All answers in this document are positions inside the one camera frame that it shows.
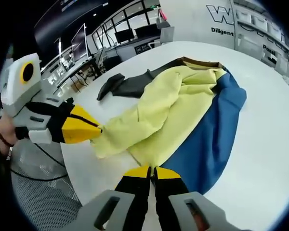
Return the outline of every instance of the black screen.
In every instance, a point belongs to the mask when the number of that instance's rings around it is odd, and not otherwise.
[[[74,62],[87,55],[85,25],[83,25],[72,39]]]
[[[119,43],[122,43],[124,41],[130,40],[134,38],[133,30],[128,29],[128,30],[122,30],[117,33],[115,33],[117,41]]]
[[[135,29],[137,38],[145,38],[145,37],[154,37],[154,36],[160,36],[160,29],[158,29],[158,26],[156,24],[143,26],[141,28]]]

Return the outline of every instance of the gray gripper housing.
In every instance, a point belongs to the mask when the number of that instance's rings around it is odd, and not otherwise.
[[[100,231],[108,221],[106,231],[121,231],[134,197],[134,194],[105,190],[79,210],[76,220],[56,230]]]
[[[176,213],[181,231],[198,231],[189,206],[200,214],[207,222],[207,231],[239,231],[237,227],[228,223],[225,212],[198,192],[189,192],[169,196],[169,200]]]

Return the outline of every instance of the window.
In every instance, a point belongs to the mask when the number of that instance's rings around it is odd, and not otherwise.
[[[104,25],[105,30],[107,31],[107,36],[109,38],[110,41],[110,45],[113,47],[115,46],[118,42],[117,42],[117,38],[115,36],[115,28],[112,25],[111,20],[109,20],[107,23],[105,23]]]
[[[156,19],[158,17],[158,10],[153,10],[148,12],[149,22],[150,24],[155,24]]]
[[[144,0],[145,8],[148,9],[154,5],[160,5],[159,0]]]
[[[140,28],[142,26],[147,26],[148,22],[146,21],[145,14],[141,14],[129,19],[131,28],[133,29],[133,33],[136,36],[135,29]]]
[[[98,35],[96,32],[93,34],[93,39],[94,39],[94,42],[97,46],[97,49],[101,49],[102,45],[101,45],[100,39],[98,38]]]
[[[129,28],[123,11],[118,13],[113,19],[118,32],[122,30],[127,30]]]
[[[107,37],[106,37],[106,34],[105,34],[105,32],[104,32],[104,30],[103,29],[101,29],[101,28],[99,28],[98,30],[97,30],[97,33],[98,33],[98,35],[99,35],[99,37],[100,37],[100,42],[101,42],[101,44],[102,44],[102,46],[104,46],[104,47],[110,47],[110,44],[109,44],[109,42],[108,42],[108,39],[107,39]]]
[[[144,8],[143,8],[143,5],[141,4],[141,2],[139,3],[136,3],[128,8],[125,9],[125,12],[126,12],[126,15],[128,17],[132,16],[133,14],[139,12],[139,11],[142,11]]]

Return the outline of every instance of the desk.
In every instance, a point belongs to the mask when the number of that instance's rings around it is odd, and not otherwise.
[[[229,222],[241,229],[268,230],[289,203],[289,86],[274,69],[243,53],[216,45],[177,41],[139,54],[103,74],[75,98],[102,124],[137,103],[114,97],[98,102],[98,92],[117,73],[133,77],[186,56],[221,62],[247,91],[234,146],[219,180],[205,196],[226,212]],[[105,189],[114,189],[124,171],[137,166],[122,153],[97,160],[89,142],[61,144],[65,165],[82,204]],[[145,225],[154,222],[154,199],[149,199]]]
[[[71,69],[69,69],[64,75],[61,77],[61,80],[56,83],[57,89],[53,91],[53,94],[65,83],[65,81],[69,78],[72,78],[85,64],[87,64],[92,57],[86,58],[85,60],[78,61]]]

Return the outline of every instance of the yellow shirt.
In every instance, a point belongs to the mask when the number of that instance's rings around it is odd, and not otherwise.
[[[188,66],[160,73],[136,106],[112,118],[93,139],[96,155],[128,150],[141,165],[162,165],[193,131],[213,99],[212,88],[226,72]]]

